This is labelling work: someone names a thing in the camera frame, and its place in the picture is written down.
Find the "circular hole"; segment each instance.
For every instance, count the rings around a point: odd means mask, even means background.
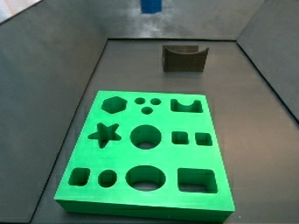
[[[161,101],[159,100],[159,99],[152,99],[151,100],[151,103],[153,104],[153,105],[159,105],[160,103],[161,103]]]
[[[145,99],[144,98],[136,98],[135,99],[135,103],[136,104],[144,104],[145,103]]]
[[[125,182],[143,192],[157,190],[164,185],[164,181],[164,173],[151,165],[139,165],[125,174]]]
[[[131,142],[136,148],[151,150],[161,142],[161,132],[151,125],[136,127],[131,133]]]
[[[141,112],[145,114],[145,115],[151,115],[153,113],[153,110],[148,107],[143,108],[141,109]]]
[[[111,171],[103,171],[97,176],[97,183],[103,187],[111,187],[117,182],[117,174]]]

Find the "hexagonal hole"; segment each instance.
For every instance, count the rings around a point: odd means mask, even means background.
[[[127,100],[115,96],[103,101],[101,109],[109,114],[115,114],[127,109]]]

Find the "star-shaped hole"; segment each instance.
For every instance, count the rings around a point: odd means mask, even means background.
[[[103,123],[97,124],[97,132],[88,135],[88,139],[97,140],[97,146],[104,149],[108,141],[119,141],[121,139],[120,135],[116,133],[119,124],[107,126]]]

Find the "gray panel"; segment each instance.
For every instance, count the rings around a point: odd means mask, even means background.
[[[93,0],[109,38],[235,40],[264,0],[163,0],[163,11],[141,14],[140,0]]]
[[[204,72],[164,73],[163,45],[208,47]],[[187,223],[65,213],[53,200],[99,90],[206,94],[238,209],[226,223],[298,223],[299,128],[247,56],[236,43],[149,40],[108,41],[33,223]]]
[[[299,1],[271,0],[238,43],[299,120]]]
[[[107,42],[80,0],[0,26],[0,221],[28,222]]]

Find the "gray wall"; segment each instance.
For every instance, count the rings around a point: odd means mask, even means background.
[[[236,40],[264,0],[163,0],[163,12],[141,14],[140,0],[93,0],[109,38]]]
[[[43,1],[0,26],[0,221],[28,222],[107,38],[89,1]]]
[[[299,120],[299,1],[271,0],[238,43]]]

